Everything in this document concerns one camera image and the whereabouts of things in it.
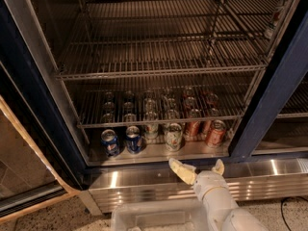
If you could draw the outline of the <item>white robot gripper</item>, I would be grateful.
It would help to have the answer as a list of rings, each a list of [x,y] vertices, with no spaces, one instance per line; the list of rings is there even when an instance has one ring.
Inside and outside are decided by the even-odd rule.
[[[170,158],[168,161],[171,170],[186,184],[193,185],[194,193],[199,201],[204,195],[215,189],[228,189],[225,179],[221,176],[224,173],[224,163],[218,159],[216,164],[212,167],[212,171],[204,170],[198,175],[195,173],[195,167],[183,164],[180,161]]]

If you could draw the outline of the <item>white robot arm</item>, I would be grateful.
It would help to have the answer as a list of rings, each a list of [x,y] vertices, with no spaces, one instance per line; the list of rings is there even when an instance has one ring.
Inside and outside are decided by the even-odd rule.
[[[170,158],[171,170],[187,185],[192,185],[206,211],[209,231],[269,231],[247,210],[239,207],[223,177],[224,163],[218,159],[211,170],[196,173],[196,167]]]

